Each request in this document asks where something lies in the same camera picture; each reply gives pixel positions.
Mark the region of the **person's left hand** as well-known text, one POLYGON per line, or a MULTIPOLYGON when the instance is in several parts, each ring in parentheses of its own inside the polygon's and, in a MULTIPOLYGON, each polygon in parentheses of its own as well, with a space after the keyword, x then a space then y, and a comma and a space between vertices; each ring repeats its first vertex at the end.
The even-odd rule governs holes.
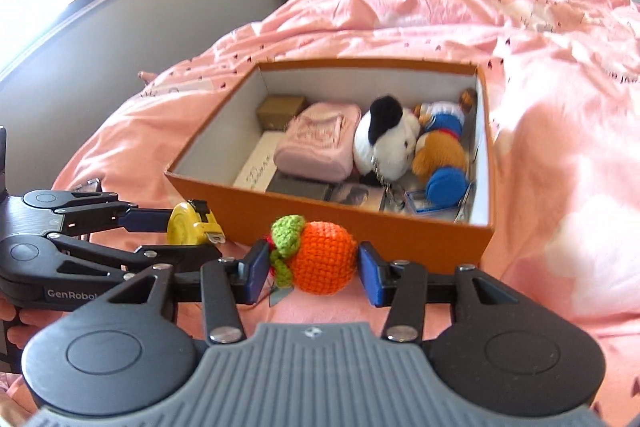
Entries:
MULTIPOLYGON (((6 333, 9 343, 24 348, 28 340, 40 329, 58 321, 64 315, 61 311, 43 309, 17 309, 6 298, 1 297, 1 320, 20 319, 20 324, 11 327, 6 333)), ((14 378, 11 386, 1 390, 1 425, 24 426, 26 421, 37 410, 32 395, 27 389, 22 376, 14 378)))

